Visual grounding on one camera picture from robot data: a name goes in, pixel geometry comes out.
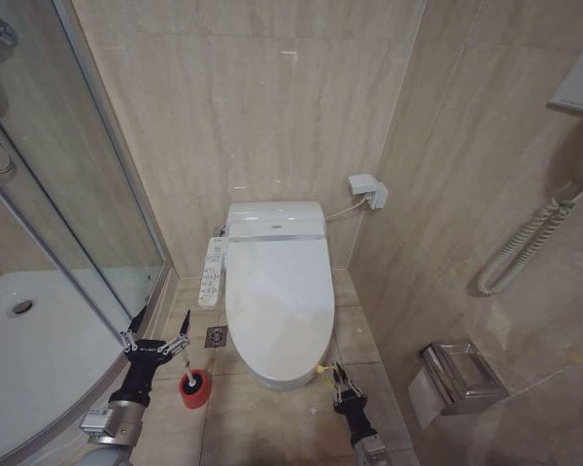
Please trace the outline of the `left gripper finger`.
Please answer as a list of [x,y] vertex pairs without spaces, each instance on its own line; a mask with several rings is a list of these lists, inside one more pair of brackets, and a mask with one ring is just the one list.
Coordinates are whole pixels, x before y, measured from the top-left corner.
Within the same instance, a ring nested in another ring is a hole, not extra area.
[[165,359],[171,359],[187,348],[189,345],[190,313],[187,310],[186,315],[182,318],[181,326],[173,338],[168,338],[160,348],[160,356]]
[[146,312],[147,307],[143,307],[142,310],[138,313],[138,315],[131,320],[128,328],[120,332],[122,347],[124,349],[137,348],[136,340],[134,339],[134,337],[138,333],[142,325]]

